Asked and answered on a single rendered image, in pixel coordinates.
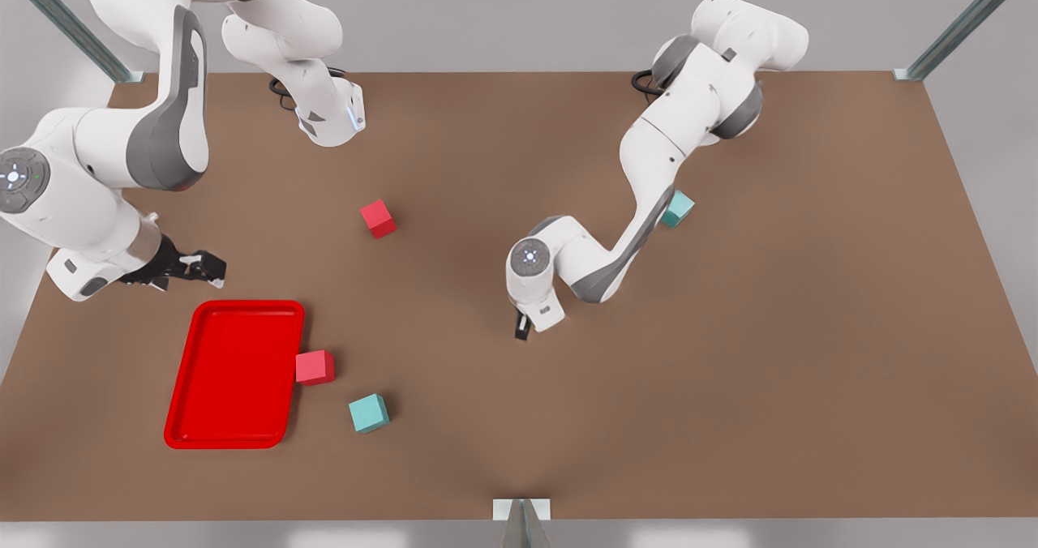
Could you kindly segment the red plastic tray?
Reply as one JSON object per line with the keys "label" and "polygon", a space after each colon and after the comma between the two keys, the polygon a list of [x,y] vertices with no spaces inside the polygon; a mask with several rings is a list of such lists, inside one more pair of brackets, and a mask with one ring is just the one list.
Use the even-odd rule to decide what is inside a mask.
{"label": "red plastic tray", "polygon": [[305,310],[292,300],[214,300],[191,319],[167,446],[267,449],[285,436]]}

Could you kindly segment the red cube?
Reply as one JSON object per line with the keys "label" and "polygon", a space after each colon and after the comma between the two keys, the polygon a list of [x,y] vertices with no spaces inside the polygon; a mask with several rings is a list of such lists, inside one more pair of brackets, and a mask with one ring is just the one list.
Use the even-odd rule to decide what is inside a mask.
{"label": "red cube", "polygon": [[295,381],[302,385],[330,383],[335,379],[335,360],[332,353],[310,351],[295,357]]}
{"label": "red cube", "polygon": [[397,231],[397,221],[392,218],[392,213],[390,213],[382,199],[360,208],[359,212],[375,240]]}

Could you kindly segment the teal cube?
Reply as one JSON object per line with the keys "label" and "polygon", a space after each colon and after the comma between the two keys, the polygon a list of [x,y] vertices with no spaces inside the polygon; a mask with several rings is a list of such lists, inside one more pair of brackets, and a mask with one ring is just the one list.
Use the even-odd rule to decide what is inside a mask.
{"label": "teal cube", "polygon": [[670,228],[675,228],[689,215],[691,209],[696,206],[692,199],[680,190],[674,190],[670,204],[665,208],[660,222]]}
{"label": "teal cube", "polygon": [[368,433],[390,423],[385,400],[378,393],[350,401],[348,409],[357,433]]}

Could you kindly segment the silver frame post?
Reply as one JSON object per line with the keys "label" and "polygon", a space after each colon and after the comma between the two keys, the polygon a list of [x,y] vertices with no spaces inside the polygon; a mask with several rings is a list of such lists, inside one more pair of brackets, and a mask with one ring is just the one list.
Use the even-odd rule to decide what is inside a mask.
{"label": "silver frame post", "polygon": [[506,521],[503,548],[550,548],[543,521],[551,519],[550,499],[493,499],[493,520]]}
{"label": "silver frame post", "polygon": [[894,78],[905,82],[923,82],[1005,1],[1007,0],[972,0],[967,8],[919,54],[912,64],[906,68],[894,68]]}
{"label": "silver frame post", "polygon": [[144,73],[141,71],[130,71],[122,61],[111,52],[103,42],[97,38],[93,31],[90,31],[85,24],[71,12],[67,5],[62,0],[28,0],[70,42],[73,42],[97,67],[101,68],[109,79],[116,85],[122,83],[141,83],[144,80]]}

